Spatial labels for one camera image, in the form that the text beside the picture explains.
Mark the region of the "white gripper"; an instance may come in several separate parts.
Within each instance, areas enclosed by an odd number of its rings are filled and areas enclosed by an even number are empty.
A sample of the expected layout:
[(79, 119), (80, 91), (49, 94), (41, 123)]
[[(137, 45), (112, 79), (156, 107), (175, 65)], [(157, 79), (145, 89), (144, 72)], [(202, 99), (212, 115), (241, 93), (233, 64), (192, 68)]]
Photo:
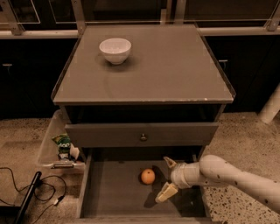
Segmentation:
[(157, 194), (155, 201), (163, 203), (174, 196), (179, 189), (191, 188), (197, 186), (200, 182), (199, 163), (179, 163), (169, 157), (164, 157), (164, 161), (171, 169), (171, 182), (166, 182), (161, 191)]

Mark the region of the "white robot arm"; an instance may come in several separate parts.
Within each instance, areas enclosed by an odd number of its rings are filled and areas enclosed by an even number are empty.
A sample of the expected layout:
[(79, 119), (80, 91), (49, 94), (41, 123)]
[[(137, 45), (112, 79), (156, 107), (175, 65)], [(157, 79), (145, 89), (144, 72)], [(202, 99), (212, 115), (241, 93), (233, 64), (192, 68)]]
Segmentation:
[(199, 162), (177, 163), (164, 157), (171, 170), (171, 182), (166, 182), (155, 201), (162, 203), (179, 189), (192, 186), (231, 185), (280, 214), (280, 182), (242, 171), (215, 155), (206, 155)]

